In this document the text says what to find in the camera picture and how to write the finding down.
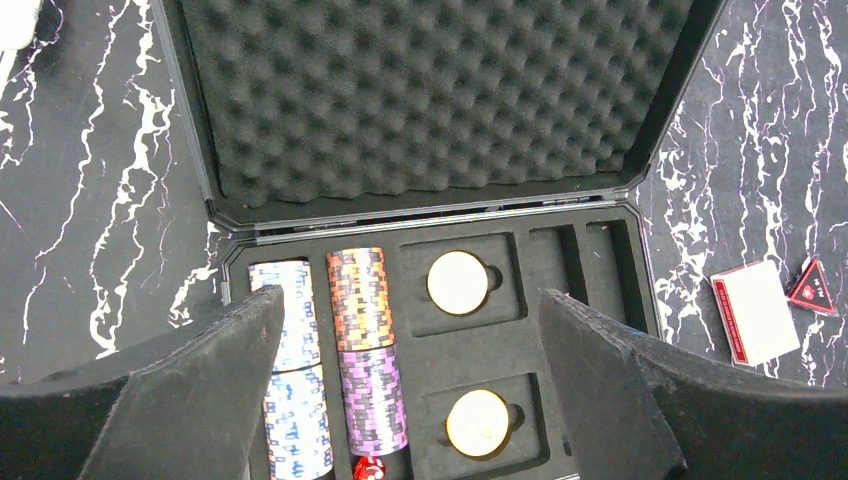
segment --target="white poker chip stack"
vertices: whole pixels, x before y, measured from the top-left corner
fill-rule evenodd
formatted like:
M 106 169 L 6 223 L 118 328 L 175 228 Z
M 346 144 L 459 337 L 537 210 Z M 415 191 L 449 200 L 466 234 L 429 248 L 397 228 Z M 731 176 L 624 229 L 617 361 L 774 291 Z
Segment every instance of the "white poker chip stack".
M 309 263 L 251 265 L 250 288 L 283 287 L 285 320 L 265 392 L 271 479 L 314 479 L 333 468 Z

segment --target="case lid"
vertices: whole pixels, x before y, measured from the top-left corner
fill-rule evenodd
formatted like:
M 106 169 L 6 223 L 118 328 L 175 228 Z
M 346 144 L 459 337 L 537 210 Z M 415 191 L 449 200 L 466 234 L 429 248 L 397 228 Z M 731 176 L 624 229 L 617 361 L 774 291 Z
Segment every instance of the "case lid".
M 271 229 L 611 196 L 722 0 L 163 0 L 213 219 Z

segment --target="red triangular object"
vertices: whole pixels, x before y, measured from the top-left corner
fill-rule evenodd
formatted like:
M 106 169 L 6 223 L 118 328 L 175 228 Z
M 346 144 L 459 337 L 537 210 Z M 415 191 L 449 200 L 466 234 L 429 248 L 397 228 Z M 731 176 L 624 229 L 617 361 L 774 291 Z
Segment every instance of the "red triangular object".
M 821 262 L 818 257 L 813 257 L 808 263 L 801 279 L 789 292 L 789 303 L 825 315 L 838 315 L 827 290 L 827 279 Z

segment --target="marble surface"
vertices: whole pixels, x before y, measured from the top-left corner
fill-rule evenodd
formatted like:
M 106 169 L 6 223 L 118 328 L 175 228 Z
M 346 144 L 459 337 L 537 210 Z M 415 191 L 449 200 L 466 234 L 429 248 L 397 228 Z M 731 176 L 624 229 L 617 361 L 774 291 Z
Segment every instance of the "marble surface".
M 220 304 L 229 235 L 207 221 L 162 56 L 150 0 L 45 0 L 37 40 L 0 56 L 0 383 Z M 759 259 L 788 282 L 821 255 L 848 310 L 846 56 L 844 4 L 730 0 L 631 193 L 667 341 L 729 361 L 706 279 Z M 758 370 L 844 384 L 848 316 L 793 314 L 802 349 Z

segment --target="yellow round button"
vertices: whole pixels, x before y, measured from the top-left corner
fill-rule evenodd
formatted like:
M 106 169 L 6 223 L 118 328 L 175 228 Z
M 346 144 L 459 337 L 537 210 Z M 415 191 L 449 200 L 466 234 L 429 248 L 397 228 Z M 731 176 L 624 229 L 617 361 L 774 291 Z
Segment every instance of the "yellow round button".
M 430 267 L 427 290 L 433 303 L 445 312 L 471 313 L 483 303 L 489 291 L 486 267 L 470 253 L 448 252 Z
M 500 447 L 509 431 L 509 410 L 489 390 L 474 390 L 454 404 L 446 422 L 454 448 L 469 457 L 482 457 Z

